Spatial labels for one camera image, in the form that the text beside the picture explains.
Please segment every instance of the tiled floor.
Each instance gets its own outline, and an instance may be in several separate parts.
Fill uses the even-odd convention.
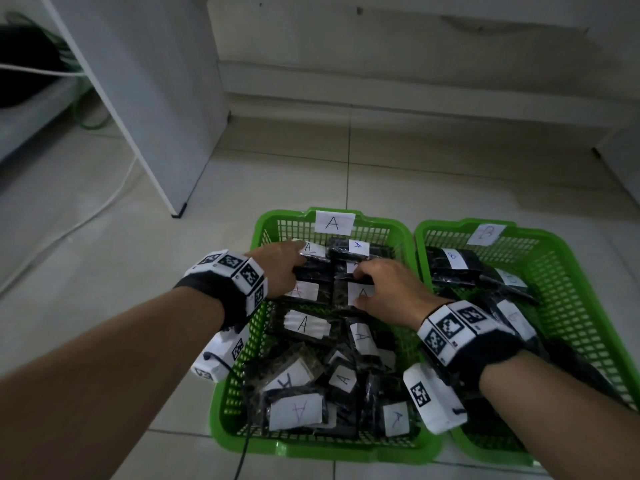
[[[513,136],[507,146],[492,147],[486,138],[474,145],[473,139],[455,137],[450,121],[445,126],[454,137],[434,143],[429,131],[402,135],[367,128],[363,121],[371,122],[371,115],[347,108],[313,112],[291,105],[322,123],[315,125],[291,118],[291,107],[279,103],[243,104],[232,104],[232,110],[247,118],[232,120],[183,218],[170,218],[138,167],[110,209],[2,297],[0,372],[170,288],[209,250],[247,249],[265,211],[311,206],[360,209],[411,229],[428,218],[473,216],[554,232],[573,249],[640,364],[640,211],[588,145],[565,142],[561,149],[545,147],[543,154],[530,144],[518,145]],[[260,119],[274,115],[281,120]],[[131,158],[114,125],[88,134],[62,118],[0,166],[0,280],[38,242],[100,205]],[[209,437],[212,389],[188,374],[116,478],[231,476],[238,455]],[[496,468],[466,457],[447,440],[437,462],[425,467],[251,455],[242,478],[542,475],[535,468]]]

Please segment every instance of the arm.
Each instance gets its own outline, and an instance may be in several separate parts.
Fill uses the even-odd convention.
[[[247,254],[269,297],[295,286],[299,247]],[[2,476],[110,478],[223,321],[218,300],[176,288],[0,379]]]
[[[450,302],[394,261],[363,262],[354,275],[363,274],[373,278],[376,294],[359,298],[356,306],[393,325],[417,331],[425,317]],[[640,416],[539,357],[522,351],[486,366],[480,390],[554,478],[636,476]]]
[[[640,416],[539,357],[488,365],[480,391],[553,478],[636,477]]]

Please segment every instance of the wristband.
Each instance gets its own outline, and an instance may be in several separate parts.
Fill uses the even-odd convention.
[[[215,251],[190,267],[174,288],[188,286],[222,303],[222,330],[240,333],[248,318],[267,296],[267,278],[253,258]]]
[[[418,330],[423,346],[443,369],[471,387],[477,387],[485,366],[503,362],[525,348],[524,342],[507,325],[468,301],[457,301],[439,307],[425,318]]]

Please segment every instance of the white cable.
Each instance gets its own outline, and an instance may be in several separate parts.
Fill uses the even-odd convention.
[[[14,66],[11,64],[0,64],[0,69],[16,70],[18,72],[32,72],[34,74],[43,74],[43,75],[59,75],[61,77],[85,77],[84,72],[57,72],[54,70],[36,69],[33,67],[21,67],[21,66]]]
[[[109,197],[107,201],[105,201],[96,211],[94,211],[94,213],[92,213],[89,217],[85,218],[84,220],[78,222],[74,226],[69,227],[69,229],[67,229],[66,231],[61,232],[57,236],[53,237],[52,239],[47,241],[44,245],[37,247],[34,250],[34,252],[32,252],[24,261],[22,261],[22,264],[18,267],[18,269],[16,269],[16,271],[11,276],[9,276],[9,278],[6,279],[2,284],[2,286],[0,287],[0,297],[2,297],[5,291],[9,290],[9,288],[11,288],[11,286],[13,286],[13,284],[15,284],[15,282],[17,282],[30,268],[36,265],[36,261],[41,256],[41,254],[49,250],[58,241],[61,241],[72,232],[80,229],[80,227],[84,226],[88,222],[92,221],[94,218],[98,217],[98,215],[104,209],[110,206],[110,204],[112,204],[112,202],[118,197],[120,192],[122,192],[125,184],[127,183],[127,180],[129,179],[129,176],[131,175],[131,172],[135,164],[136,164],[136,159],[133,158],[131,165],[129,165],[129,169],[127,170],[124,178],[122,179],[122,183],[117,188],[116,192],[112,193],[111,197]]]

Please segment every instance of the green plastic basket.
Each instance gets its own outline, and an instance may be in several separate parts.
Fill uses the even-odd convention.
[[[491,246],[469,246],[478,224],[506,225]],[[415,230],[422,281],[431,275],[427,246],[471,249],[482,261],[524,278],[539,295],[532,318],[548,337],[560,337],[608,377],[622,398],[635,410],[640,404],[640,378],[618,335],[595,297],[571,249],[553,233],[519,228],[513,222],[490,219],[424,221]],[[500,422],[473,420],[451,432],[455,443],[469,456],[490,463],[532,465],[514,435]]]
[[[255,225],[251,247],[256,248],[270,242],[286,239],[305,239],[325,244],[332,234],[314,232],[316,210],[350,212],[356,214],[352,239],[393,247],[395,259],[407,265],[418,275],[413,236],[409,229],[393,219],[366,217],[357,210],[323,209],[312,207],[306,212],[295,210],[272,210],[263,214]],[[237,372],[241,364],[255,357],[263,348],[264,326],[268,322],[269,303],[263,303],[250,322],[251,335],[234,366]],[[416,345],[416,334],[402,329],[394,329],[396,334],[397,368],[404,370],[420,360]],[[242,395],[235,379],[227,377],[217,384],[211,410],[209,412],[211,435],[220,446],[240,452],[246,435],[246,425],[242,414]],[[249,453],[271,454],[287,458],[314,458],[318,460],[340,461],[386,461],[420,465],[432,461],[442,449],[442,436],[434,436],[425,428],[414,439],[407,438],[377,440],[370,435],[360,434],[359,440],[343,440],[312,435],[292,435],[286,431],[260,436],[260,428],[252,427]]]

